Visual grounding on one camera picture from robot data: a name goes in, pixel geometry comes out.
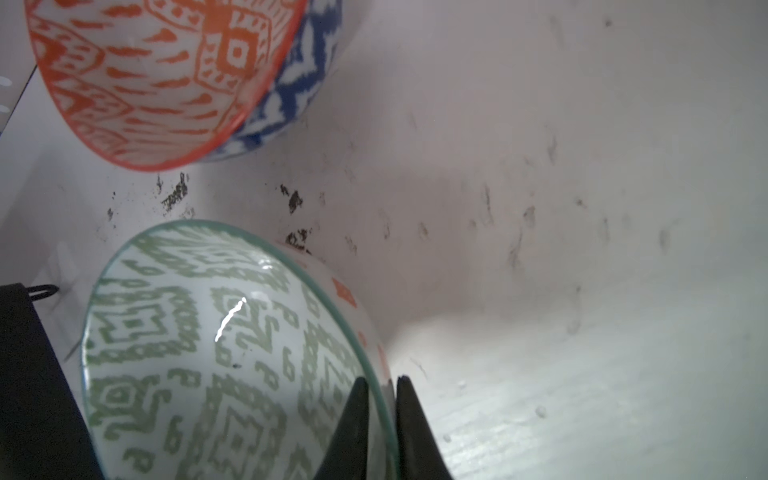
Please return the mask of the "red patterned bowl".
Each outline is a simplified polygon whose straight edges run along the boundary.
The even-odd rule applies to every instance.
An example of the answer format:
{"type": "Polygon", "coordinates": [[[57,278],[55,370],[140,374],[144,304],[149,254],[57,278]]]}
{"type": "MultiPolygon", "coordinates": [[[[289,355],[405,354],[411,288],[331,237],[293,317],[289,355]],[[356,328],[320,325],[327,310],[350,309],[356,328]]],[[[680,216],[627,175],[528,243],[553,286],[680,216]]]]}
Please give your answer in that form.
{"type": "Polygon", "coordinates": [[[29,1],[28,31],[68,127],[104,160],[159,172],[252,152],[325,80],[340,1],[29,1]]]}

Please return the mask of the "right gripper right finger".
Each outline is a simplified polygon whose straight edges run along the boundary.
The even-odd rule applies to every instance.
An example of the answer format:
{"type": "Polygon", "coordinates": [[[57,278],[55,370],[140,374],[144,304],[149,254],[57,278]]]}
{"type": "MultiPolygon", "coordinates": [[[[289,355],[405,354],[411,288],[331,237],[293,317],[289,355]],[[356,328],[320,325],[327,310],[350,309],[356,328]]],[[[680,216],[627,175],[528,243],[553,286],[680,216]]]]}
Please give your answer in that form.
{"type": "Polygon", "coordinates": [[[408,376],[397,380],[395,408],[401,478],[452,480],[408,376]]]}

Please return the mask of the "green patterned bowl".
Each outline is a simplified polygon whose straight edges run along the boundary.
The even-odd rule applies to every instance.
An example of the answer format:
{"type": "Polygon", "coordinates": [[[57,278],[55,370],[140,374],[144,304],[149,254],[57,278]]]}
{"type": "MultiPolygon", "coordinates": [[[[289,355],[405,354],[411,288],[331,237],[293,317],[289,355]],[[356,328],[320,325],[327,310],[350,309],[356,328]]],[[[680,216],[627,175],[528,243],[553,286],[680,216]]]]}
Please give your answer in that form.
{"type": "Polygon", "coordinates": [[[349,282],[282,243],[208,220],[131,238],[90,296],[85,418],[108,479],[310,479],[352,436],[398,477],[384,345],[349,282]]]}

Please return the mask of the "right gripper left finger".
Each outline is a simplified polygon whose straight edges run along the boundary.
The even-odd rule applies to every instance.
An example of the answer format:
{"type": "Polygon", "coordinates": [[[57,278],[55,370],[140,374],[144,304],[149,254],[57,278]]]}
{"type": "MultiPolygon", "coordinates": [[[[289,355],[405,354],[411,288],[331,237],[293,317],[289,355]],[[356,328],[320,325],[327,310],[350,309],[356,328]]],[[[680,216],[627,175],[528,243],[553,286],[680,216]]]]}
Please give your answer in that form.
{"type": "Polygon", "coordinates": [[[369,386],[364,377],[353,383],[315,480],[363,480],[367,476],[369,386]]]}

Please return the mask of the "black wire dish rack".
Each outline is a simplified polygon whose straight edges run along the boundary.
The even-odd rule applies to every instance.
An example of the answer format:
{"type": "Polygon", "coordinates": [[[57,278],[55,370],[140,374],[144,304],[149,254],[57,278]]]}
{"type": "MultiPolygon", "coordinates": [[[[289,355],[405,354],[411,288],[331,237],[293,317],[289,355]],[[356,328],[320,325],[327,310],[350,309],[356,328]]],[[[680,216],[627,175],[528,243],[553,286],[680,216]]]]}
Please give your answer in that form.
{"type": "Polygon", "coordinates": [[[52,284],[1,287],[1,477],[102,479],[81,411],[34,306],[52,284]]]}

